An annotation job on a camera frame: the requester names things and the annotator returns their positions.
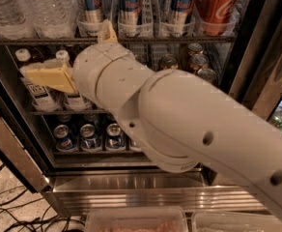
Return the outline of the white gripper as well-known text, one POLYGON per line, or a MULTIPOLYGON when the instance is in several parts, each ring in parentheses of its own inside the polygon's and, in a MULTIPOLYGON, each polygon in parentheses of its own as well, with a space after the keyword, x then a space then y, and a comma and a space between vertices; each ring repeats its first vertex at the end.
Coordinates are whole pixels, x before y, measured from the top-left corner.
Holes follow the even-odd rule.
POLYGON ((76 94, 78 90, 82 96, 99 104, 96 89, 102 72, 120 58, 128 56, 135 59, 133 53, 117 41, 111 21, 105 20, 98 32, 99 43, 80 52, 73 68, 64 60, 51 59, 24 66, 20 72, 33 84, 48 86, 68 94, 76 94))

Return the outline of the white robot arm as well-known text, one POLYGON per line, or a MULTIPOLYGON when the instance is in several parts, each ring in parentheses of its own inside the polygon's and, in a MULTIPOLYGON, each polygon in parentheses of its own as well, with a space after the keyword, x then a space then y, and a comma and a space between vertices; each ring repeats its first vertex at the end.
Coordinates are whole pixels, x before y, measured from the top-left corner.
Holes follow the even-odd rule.
POLYGON ((201 162, 282 221, 282 132, 194 74, 142 65, 109 21, 72 66, 54 59, 20 71, 110 112, 160 169, 184 173, 201 162))

